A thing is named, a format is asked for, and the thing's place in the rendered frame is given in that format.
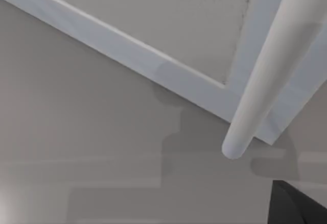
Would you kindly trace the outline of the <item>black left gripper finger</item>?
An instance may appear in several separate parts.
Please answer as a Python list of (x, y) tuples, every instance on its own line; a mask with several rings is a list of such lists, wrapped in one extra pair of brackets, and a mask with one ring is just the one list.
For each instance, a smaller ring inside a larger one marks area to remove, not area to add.
[(274, 180), (267, 224), (327, 224), (327, 208), (291, 184)]

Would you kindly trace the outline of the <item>tall white tap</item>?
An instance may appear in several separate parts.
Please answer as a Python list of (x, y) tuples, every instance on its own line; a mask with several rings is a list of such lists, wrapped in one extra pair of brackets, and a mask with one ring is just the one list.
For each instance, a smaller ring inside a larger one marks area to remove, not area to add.
[(241, 157), (327, 18), (327, 0), (282, 0), (222, 143)]

